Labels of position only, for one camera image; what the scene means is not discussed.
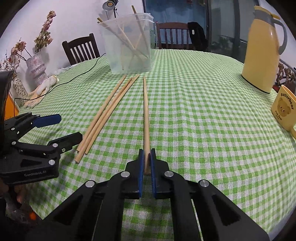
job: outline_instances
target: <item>lamp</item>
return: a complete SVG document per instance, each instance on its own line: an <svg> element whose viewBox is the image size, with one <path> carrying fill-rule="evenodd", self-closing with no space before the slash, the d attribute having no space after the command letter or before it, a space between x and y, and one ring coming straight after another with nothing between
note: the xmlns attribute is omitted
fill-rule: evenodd
<svg viewBox="0 0 296 241"><path fill-rule="evenodd" d="M114 17L116 18L115 11L117 9L115 9L115 6L117 5L117 3L118 3L118 0L109 0L107 2L104 2L103 3L103 9L106 10L106 11L113 10Z"/></svg>

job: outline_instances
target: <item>table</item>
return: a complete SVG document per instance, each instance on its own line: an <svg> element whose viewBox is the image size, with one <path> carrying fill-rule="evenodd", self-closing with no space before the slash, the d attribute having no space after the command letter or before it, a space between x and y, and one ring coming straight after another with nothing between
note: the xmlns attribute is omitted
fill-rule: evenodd
<svg viewBox="0 0 296 241"><path fill-rule="evenodd" d="M60 83L95 61L61 74ZM156 50L152 70L130 88L80 164L73 160L75 150L64 153L58 178L29 186L32 208L44 218L85 181L108 180L137 158L143 148L146 76L151 147L157 157L185 179L209 180L271 231L296 204L296 144L270 111L276 92L252 87L241 77L242 68L218 54ZM89 73L56 88L32 109L33 114L59 113L61 123L35 128L21 141L46 145L63 135L84 133L120 78L102 57ZM125 202L122 240L173 239L169 200L152 198L150 177L144 179L143 191L141 200Z"/></svg>

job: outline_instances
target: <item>vase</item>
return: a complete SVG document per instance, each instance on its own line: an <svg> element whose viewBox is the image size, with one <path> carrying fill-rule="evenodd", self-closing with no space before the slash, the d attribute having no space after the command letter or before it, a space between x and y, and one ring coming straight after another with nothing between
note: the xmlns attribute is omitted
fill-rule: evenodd
<svg viewBox="0 0 296 241"><path fill-rule="evenodd" d="M24 85L22 84L22 81L19 78L14 78L13 80L13 89L15 90L15 93L17 94L18 98L26 99L28 96L28 93L26 89L24 88ZM26 103L26 100L20 100L22 105Z"/></svg>
<svg viewBox="0 0 296 241"><path fill-rule="evenodd" d="M45 73L46 66L42 60L41 53L38 52L33 57L26 61L30 77L36 83L37 86L41 85L42 82L47 79Z"/></svg>

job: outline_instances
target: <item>chair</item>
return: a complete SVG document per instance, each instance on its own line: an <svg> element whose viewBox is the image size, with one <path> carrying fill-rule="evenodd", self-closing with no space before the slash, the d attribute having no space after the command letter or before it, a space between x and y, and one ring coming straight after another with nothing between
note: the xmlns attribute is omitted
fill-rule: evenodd
<svg viewBox="0 0 296 241"><path fill-rule="evenodd" d="M158 48L159 49L187 49L187 50L193 50L194 46L193 44L189 44L189 29L186 23L177 23L177 22L171 22L171 23L158 23L156 22L156 28L157 28L157 38L158 38ZM160 30L164 29L165 31L165 43L161 42L160 37ZM170 30L170 44L168 44L168 34L167 29ZM173 43L173 29L176 33L176 44ZM181 44L178 43L178 29L181 30ZM184 30L186 31L186 44L184 45Z"/></svg>
<svg viewBox="0 0 296 241"><path fill-rule="evenodd" d="M81 37L81 38L78 38L78 39L74 39L74 40L72 40L70 42L64 41L62 43L62 46L64 48L66 56L68 57L68 60L69 60L71 65L83 62L85 60L100 57L99 50L98 50L98 47L96 45L96 40L94 38L93 33L91 33L87 37Z"/></svg>

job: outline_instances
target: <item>black cable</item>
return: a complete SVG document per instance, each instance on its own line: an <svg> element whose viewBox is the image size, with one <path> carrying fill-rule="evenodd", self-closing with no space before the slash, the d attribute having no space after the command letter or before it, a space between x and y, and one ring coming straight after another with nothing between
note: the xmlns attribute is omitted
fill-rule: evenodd
<svg viewBox="0 0 296 241"><path fill-rule="evenodd" d="M53 88L52 88L49 92L47 92L46 94L41 95L41 96L38 96L38 97L36 97L36 98L34 98L34 99L14 98L13 105L15 106L15 100L16 100L16 99L18 99L18 100L36 100L36 99L38 99L38 98L40 98L40 97L42 97L42 96L45 96L45 95L49 94L49 93L52 92L56 87L59 87L59 86L61 86L61 85L68 84L68 83L70 83L72 80L76 79L77 77L82 76L82 75L84 75L84 74L90 72L90 71L96 66L98 60L99 60L101 57L103 57L104 54L106 54L106 53L103 53L103 54L102 54L102 55L96 60L96 63L94 64L94 66L92 66L88 71L86 71L86 72L84 72L84 73L82 73L82 74L79 74L79 75L75 76L74 78L72 78L72 79L69 80L68 82L61 83L61 84L59 84L59 85L53 87ZM13 108L13 116L15 117L15 108Z"/></svg>

